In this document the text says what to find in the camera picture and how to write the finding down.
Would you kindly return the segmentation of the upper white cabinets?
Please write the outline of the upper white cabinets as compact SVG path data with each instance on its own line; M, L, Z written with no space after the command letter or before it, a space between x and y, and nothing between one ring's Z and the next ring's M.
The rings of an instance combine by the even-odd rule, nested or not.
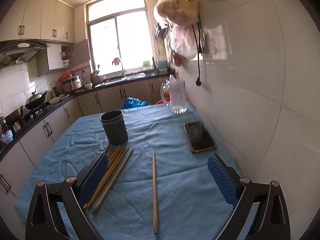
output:
M1 41L10 40L49 44L33 58L39 76L90 60L88 40L75 40L74 9L59 0L16 0L1 22Z

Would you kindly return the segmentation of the hanging pink plastic bag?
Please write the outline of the hanging pink plastic bag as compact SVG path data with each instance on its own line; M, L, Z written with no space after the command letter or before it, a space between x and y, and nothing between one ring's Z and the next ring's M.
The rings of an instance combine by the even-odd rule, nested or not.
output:
M171 49L185 57L186 59L194 59L197 55L197 43L193 34L192 26L179 27L174 25L170 33Z

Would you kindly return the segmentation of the kitchen window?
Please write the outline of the kitchen window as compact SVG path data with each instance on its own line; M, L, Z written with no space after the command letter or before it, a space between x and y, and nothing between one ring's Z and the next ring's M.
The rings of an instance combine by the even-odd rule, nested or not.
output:
M152 68L153 48L146 0L99 0L87 5L89 44L95 71L120 76Z

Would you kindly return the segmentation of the hanging bag of noodles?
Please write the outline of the hanging bag of noodles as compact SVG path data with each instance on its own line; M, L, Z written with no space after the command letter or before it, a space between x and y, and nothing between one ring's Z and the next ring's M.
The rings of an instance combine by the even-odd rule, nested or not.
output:
M161 26L188 27L199 20L199 0L159 0L153 15Z

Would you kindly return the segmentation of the black wok with lid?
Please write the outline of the black wok with lid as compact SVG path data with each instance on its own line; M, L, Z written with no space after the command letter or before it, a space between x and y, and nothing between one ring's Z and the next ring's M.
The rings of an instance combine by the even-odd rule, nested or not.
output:
M36 90L37 87L35 87L35 90L31 93L31 96L27 98L25 102L25 107L27 110L31 111L44 104L48 91L45 91L44 93L38 93Z

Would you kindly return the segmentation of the blue table cloth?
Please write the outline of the blue table cloth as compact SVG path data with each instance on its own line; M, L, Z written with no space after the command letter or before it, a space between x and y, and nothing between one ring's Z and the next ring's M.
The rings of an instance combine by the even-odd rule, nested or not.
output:
M124 121L133 152L96 214L104 239L212 239L232 210L212 178L208 152L193 154L184 123L199 121L193 107L181 115L153 105L127 109ZM14 204L25 225L38 181L61 183L77 175L107 146L99 115L79 118L44 155ZM158 234L153 233L152 153L156 156Z

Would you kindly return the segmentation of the lone wooden chopstick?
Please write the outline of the lone wooden chopstick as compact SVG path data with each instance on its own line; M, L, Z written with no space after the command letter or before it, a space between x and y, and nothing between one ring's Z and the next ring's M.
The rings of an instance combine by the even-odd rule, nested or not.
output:
M153 208L153 233L159 232L158 226L158 205L157 205L157 180L156 180L156 156L152 153L152 208Z

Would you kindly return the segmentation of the clear glass pitcher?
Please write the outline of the clear glass pitcher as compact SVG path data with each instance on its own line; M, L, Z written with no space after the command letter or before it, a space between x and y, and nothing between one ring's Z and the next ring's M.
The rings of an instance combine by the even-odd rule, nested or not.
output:
M170 103L167 103L164 95L165 90L169 92ZM170 105L170 109L174 114L183 114L187 111L187 98L185 91L185 81L176 79L172 74L169 76L169 80L161 85L161 99L167 106Z

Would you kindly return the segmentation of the blue plastic bag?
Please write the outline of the blue plastic bag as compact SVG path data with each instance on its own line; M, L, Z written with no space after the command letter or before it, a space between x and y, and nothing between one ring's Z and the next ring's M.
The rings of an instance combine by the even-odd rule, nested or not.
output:
M141 101L138 98L128 97L125 99L121 109L131 109L131 108L144 107L149 105L150 104L147 101Z

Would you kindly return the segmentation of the lower kitchen cabinets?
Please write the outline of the lower kitchen cabinets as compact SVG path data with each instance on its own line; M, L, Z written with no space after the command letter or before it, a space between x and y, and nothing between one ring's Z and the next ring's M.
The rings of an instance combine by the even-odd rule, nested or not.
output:
M9 230L24 239L24 229L14 211L14 201L36 164L54 143L82 116L123 107L125 99L137 98L152 105L161 99L160 85L166 76L126 78L98 85L90 92L71 95L50 106L45 103L42 114L29 120L1 150L1 239Z

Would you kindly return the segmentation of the black smartphone orange case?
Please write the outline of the black smartphone orange case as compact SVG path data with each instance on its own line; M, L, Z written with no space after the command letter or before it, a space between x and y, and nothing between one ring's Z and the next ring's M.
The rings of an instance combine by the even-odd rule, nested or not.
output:
M184 123L183 129L192 153L200 153L217 148L217 143L202 121Z

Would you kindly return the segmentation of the steel pot on counter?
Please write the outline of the steel pot on counter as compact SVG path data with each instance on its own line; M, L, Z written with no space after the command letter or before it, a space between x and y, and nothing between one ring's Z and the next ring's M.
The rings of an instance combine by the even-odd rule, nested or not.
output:
M16 109L15 111L13 111L12 113L10 113L5 117L6 124L8 126L12 126L16 122L18 122L22 117L23 117L23 106Z

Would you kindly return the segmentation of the dark utensil holder cup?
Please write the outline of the dark utensil holder cup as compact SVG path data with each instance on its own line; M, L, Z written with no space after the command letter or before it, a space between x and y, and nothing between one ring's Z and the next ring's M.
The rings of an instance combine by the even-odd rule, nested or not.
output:
M104 113L100 117L100 122L103 125L109 144L119 146L128 141L124 116L121 110Z

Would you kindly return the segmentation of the range hood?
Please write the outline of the range hood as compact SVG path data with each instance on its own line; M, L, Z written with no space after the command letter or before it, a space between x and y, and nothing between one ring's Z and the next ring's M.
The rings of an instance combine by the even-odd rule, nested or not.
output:
M1 41L1 68L29 62L48 48L49 44L40 40Z

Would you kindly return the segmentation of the silver rice cooker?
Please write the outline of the silver rice cooker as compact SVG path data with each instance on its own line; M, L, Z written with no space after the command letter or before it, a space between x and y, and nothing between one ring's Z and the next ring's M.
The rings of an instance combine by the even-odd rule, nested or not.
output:
M76 91L83 88L84 83L80 75L70 76L62 82L63 92L65 94Z

